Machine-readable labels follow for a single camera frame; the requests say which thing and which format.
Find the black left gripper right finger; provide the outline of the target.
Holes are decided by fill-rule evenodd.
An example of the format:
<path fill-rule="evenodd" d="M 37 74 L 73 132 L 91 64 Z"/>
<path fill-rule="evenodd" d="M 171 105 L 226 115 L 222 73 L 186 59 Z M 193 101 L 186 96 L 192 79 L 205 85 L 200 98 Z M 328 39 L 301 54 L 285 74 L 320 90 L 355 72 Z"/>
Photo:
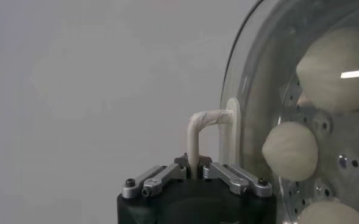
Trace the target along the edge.
<path fill-rule="evenodd" d="M 201 165 L 204 179 L 219 179 L 236 195 L 251 192 L 258 197 L 271 197 L 272 184 L 237 165 L 207 162 Z"/>

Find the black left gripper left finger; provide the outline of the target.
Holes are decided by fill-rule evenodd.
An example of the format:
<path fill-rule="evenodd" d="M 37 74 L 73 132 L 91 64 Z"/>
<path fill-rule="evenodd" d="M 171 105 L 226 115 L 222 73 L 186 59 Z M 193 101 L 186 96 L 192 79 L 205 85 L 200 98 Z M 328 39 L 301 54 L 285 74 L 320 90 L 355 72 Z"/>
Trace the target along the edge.
<path fill-rule="evenodd" d="M 154 166 L 135 178 L 128 178 L 122 187 L 122 198 L 149 198 L 161 194 L 171 180 L 184 180 L 188 176 L 187 154 L 177 157 L 168 166 Z"/>

